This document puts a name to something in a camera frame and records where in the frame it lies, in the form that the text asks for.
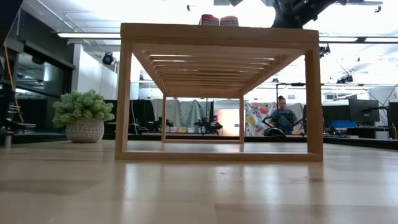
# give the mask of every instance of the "textured pot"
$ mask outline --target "textured pot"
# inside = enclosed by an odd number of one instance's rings
[[[74,143],[98,142],[104,136],[104,121],[82,118],[68,124],[65,132]]]

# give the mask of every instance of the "wooden frame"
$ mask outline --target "wooden frame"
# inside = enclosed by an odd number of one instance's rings
[[[168,153],[127,152],[131,54],[166,97],[239,98],[239,141],[244,143],[243,96],[305,55],[308,153],[261,156],[270,161],[321,161],[323,158],[319,33],[315,30],[250,27],[122,24],[116,120],[116,159],[169,159]],[[166,110],[163,106],[163,127]],[[196,141],[167,140],[163,143]],[[211,160],[227,160],[226,154]],[[251,155],[242,158],[245,161]]]

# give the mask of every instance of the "white ceiling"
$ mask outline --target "white ceiling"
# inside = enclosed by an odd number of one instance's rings
[[[244,0],[236,7],[213,6],[213,0],[25,0],[23,8],[57,32],[119,32],[122,22],[197,24],[202,14],[234,15],[238,16],[241,26],[269,27],[275,14],[274,9],[266,7],[261,0]],[[394,25],[398,21],[398,0],[383,0],[379,13],[374,12],[376,8],[335,4],[305,28],[317,29],[323,35],[398,35],[398,27]],[[108,49],[116,51],[119,45],[118,40],[91,41],[85,50],[102,54],[101,51]],[[342,67],[349,70],[374,62],[395,63],[398,52],[395,45],[331,44],[330,48],[332,53],[321,59],[322,82],[335,83],[344,73]],[[278,74],[279,81],[304,82],[303,65],[303,58],[298,59]],[[354,78],[374,80],[368,70],[374,72],[375,68],[363,68]],[[376,81],[385,83],[391,79]]]

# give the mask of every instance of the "person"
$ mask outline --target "person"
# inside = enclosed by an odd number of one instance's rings
[[[286,108],[286,99],[283,96],[278,97],[278,108],[279,110],[274,110],[271,116],[279,114],[278,124],[271,122],[276,128],[279,128],[284,134],[292,134],[293,127],[290,124],[288,117],[293,117],[294,121],[297,120],[296,115],[290,109]]]

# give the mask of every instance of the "wooden floor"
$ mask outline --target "wooden floor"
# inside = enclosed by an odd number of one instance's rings
[[[129,142],[135,150],[160,145]],[[133,163],[115,162],[113,148],[102,141],[1,149],[0,223],[398,223],[398,151],[326,144],[324,163]],[[261,148],[300,153],[306,145]]]

